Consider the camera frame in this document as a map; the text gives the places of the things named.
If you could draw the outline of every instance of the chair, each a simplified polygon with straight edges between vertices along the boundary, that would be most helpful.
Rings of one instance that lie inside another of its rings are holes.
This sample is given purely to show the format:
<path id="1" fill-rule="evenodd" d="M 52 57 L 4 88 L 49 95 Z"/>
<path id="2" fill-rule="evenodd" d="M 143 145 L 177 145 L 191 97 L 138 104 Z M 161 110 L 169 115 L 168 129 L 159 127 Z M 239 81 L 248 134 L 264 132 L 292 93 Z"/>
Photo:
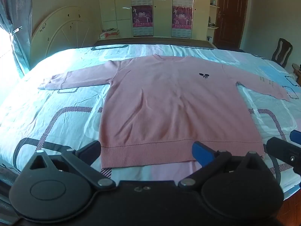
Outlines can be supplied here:
<path id="1" fill-rule="evenodd" d="M 277 64 L 279 64 L 280 66 L 285 68 L 288 57 L 292 53 L 292 50 L 293 50 L 293 46 L 287 40 L 280 38 L 278 41 L 277 49 L 273 54 L 272 61 L 276 62 Z"/>

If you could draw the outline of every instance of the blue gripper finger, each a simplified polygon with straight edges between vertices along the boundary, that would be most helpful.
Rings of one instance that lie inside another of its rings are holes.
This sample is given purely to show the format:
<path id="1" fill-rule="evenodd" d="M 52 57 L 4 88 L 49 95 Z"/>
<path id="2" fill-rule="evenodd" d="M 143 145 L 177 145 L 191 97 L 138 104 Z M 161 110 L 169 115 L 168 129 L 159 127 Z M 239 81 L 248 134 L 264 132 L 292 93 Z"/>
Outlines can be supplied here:
<path id="1" fill-rule="evenodd" d="M 194 142 L 192 145 L 192 156 L 202 165 L 202 167 L 215 159 L 214 153 L 215 151 L 213 149 L 208 148 L 198 141 Z"/>
<path id="2" fill-rule="evenodd" d="M 290 140 L 297 143 L 301 144 L 301 132 L 297 130 L 293 130 L 290 132 Z"/>

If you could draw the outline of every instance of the bedsheet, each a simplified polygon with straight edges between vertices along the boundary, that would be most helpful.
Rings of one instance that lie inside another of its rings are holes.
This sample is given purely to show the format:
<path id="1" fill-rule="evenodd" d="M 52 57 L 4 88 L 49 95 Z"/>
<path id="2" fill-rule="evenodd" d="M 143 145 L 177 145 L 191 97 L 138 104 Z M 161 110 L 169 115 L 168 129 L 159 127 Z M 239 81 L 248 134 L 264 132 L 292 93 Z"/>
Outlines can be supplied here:
<path id="1" fill-rule="evenodd" d="M 291 102 L 259 94 L 241 85 L 237 87 L 264 143 L 271 137 L 290 142 L 290 132 L 301 131 L 301 88 L 281 66 L 272 61 L 248 53 L 218 49 L 172 45 L 110 45 L 56 53 L 41 61 L 22 79 L 0 106 L 0 158 L 22 170 L 38 148 L 44 149 L 49 155 L 55 155 L 69 147 L 78 150 L 98 139 L 102 107 L 109 85 L 56 91 L 38 90 L 37 87 L 44 78 L 108 60 L 124 60 L 155 53 L 163 56 L 190 55 L 233 65 L 279 83 L 287 89 Z M 198 162 L 191 161 L 101 169 L 99 159 L 92 167 L 117 183 L 127 179 L 178 182 L 201 168 Z M 264 162 L 275 173 L 268 155 L 264 156 Z M 296 191 L 300 176 L 289 165 L 281 161 L 278 163 L 281 171 L 280 185 L 287 198 Z"/>

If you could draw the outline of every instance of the metal screw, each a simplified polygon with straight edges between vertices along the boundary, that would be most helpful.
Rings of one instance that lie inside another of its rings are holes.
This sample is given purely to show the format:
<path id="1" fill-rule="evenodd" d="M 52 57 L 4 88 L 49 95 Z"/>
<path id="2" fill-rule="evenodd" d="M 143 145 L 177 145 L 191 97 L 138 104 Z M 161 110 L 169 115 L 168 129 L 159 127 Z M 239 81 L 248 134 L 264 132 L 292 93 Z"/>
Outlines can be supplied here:
<path id="1" fill-rule="evenodd" d="M 192 178 L 184 178 L 181 180 L 181 184 L 184 186 L 192 186 L 195 184 L 195 180 Z"/>
<path id="2" fill-rule="evenodd" d="M 136 192 L 142 192 L 142 188 L 141 187 L 136 187 L 136 188 L 134 188 L 134 190 L 136 191 Z"/>
<path id="3" fill-rule="evenodd" d="M 99 186 L 107 187 L 107 186 L 112 185 L 113 180 L 111 180 L 109 178 L 102 178 L 97 183 L 98 183 Z"/>

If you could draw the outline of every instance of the curtain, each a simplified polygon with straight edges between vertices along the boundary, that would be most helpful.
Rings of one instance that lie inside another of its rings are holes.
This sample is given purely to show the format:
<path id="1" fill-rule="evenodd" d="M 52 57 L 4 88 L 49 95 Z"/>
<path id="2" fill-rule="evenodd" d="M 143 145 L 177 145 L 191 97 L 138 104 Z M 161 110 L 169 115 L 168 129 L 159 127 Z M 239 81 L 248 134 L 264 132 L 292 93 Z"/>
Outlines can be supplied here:
<path id="1" fill-rule="evenodd" d="M 10 34 L 16 69 L 22 78 L 30 69 L 32 0 L 0 0 L 1 28 Z"/>

